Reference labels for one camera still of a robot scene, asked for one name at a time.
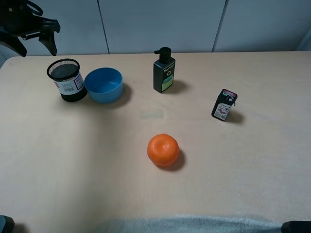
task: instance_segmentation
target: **table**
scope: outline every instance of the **table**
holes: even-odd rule
[[[114,67],[124,95],[61,99],[50,63],[85,77]],[[311,216],[311,53],[178,53],[172,87],[153,90],[154,54],[14,57],[0,69],[0,213],[32,233],[90,232],[106,219],[175,214],[275,222]],[[227,122],[220,91],[239,97]],[[156,167],[149,140],[173,136],[177,164]]]

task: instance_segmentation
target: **black object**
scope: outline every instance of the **black object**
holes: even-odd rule
[[[11,233],[14,225],[15,223],[12,218],[0,215],[0,233]]]
[[[25,57],[23,40],[39,37],[39,41],[56,56],[54,32],[59,33],[57,20],[39,17],[43,10],[29,0],[0,0],[0,44]]]
[[[282,233],[311,233],[311,222],[290,221],[285,222],[281,228]]]
[[[73,59],[61,59],[53,62],[47,70],[48,76],[54,80],[63,100],[75,102],[87,94],[80,74],[80,65]]]
[[[155,54],[160,54],[160,59],[154,63],[154,90],[160,93],[174,81],[175,59],[171,57],[171,53],[172,50],[168,47],[155,51]]]
[[[215,106],[212,111],[212,116],[219,120],[225,120],[229,114],[232,105],[235,104],[237,98],[237,94],[223,89],[216,100]]]

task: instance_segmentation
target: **orange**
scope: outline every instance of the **orange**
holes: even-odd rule
[[[178,158],[179,146],[173,137],[162,133],[151,138],[148,143],[147,154],[154,164],[170,166]]]

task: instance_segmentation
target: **gray cloth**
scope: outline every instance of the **gray cloth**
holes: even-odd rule
[[[110,220],[96,233],[281,233],[280,228],[281,224],[249,218],[180,216]]]

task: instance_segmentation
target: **label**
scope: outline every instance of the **label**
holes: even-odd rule
[[[173,84],[175,71],[175,62],[163,70],[162,91],[166,90]]]
[[[57,86],[59,92],[63,95],[76,94],[84,87],[84,82],[80,72],[76,77],[67,79],[62,82],[54,81],[54,83]]]
[[[225,104],[225,103],[218,104],[216,111],[214,113],[214,116],[219,119],[225,120],[231,107],[232,106]]]

